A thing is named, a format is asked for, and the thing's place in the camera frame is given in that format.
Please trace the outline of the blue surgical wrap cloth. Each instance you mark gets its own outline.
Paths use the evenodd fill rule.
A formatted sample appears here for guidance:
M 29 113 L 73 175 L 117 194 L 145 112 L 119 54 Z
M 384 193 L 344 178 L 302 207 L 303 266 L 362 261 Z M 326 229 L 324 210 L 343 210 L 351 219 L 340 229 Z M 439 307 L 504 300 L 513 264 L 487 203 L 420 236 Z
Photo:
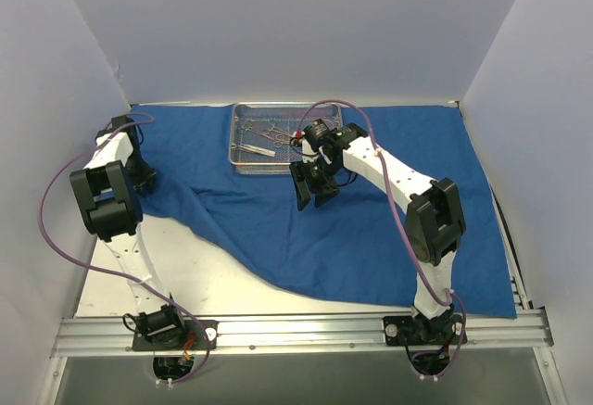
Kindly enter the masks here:
M 241 175 L 228 159 L 232 108 L 151 106 L 145 161 L 157 171 L 146 216 L 172 218 L 265 281 L 322 300 L 407 307 L 416 271 L 386 196 L 364 179 L 321 207 L 298 209 L 287 175 Z M 516 314 L 490 188 L 459 111 L 440 106 L 347 109 L 416 171 L 459 188 L 467 229 L 453 288 L 467 311 Z

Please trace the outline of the wire mesh instrument tray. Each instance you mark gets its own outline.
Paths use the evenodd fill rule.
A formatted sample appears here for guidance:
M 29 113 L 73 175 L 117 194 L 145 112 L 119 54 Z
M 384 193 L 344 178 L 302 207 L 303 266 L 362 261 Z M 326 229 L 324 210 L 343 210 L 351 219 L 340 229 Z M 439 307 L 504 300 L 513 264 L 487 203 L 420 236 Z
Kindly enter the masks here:
M 274 147 L 272 139 L 254 133 L 242 134 L 239 125 L 251 121 L 262 129 L 264 120 L 275 120 L 277 125 L 292 134 L 301 132 L 309 123 L 323 119 L 329 129 L 343 125 L 342 110 L 336 103 L 322 104 L 314 109 L 299 102 L 243 102 L 233 106 L 230 121 L 228 158 L 240 174 L 287 174 L 289 164 L 302 160 L 291 146 Z M 273 150 L 274 158 L 231 149 L 232 144 L 247 144 Z

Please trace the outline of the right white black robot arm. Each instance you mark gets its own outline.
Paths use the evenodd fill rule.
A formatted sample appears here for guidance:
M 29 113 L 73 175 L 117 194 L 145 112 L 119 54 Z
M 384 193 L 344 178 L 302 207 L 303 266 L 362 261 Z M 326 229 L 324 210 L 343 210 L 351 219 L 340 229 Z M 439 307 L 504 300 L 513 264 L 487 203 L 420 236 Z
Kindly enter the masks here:
M 321 207 L 338 196 L 339 171 L 365 179 L 386 195 L 416 270 L 411 331 L 422 342 L 435 341 L 445 331 L 442 316 L 452 311 L 453 262 L 466 231 L 458 186 L 414 170 L 355 123 L 329 129 L 314 120 L 290 143 L 301 156 L 289 165 L 298 209 L 308 203 Z

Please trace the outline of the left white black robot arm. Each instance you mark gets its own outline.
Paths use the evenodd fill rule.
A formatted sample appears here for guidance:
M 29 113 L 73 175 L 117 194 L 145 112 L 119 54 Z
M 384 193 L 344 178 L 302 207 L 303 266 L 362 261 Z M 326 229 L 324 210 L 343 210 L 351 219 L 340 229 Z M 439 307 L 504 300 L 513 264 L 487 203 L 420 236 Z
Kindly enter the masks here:
M 141 234 L 144 214 L 140 196 L 154 189 L 156 171 L 141 155 L 137 126 L 129 116 L 118 116 L 96 138 L 96 151 L 69 182 L 90 234 L 111 252 L 130 287 L 135 314 L 123 323 L 150 344 L 177 348 L 187 326 L 170 304 L 172 294 L 157 275 Z

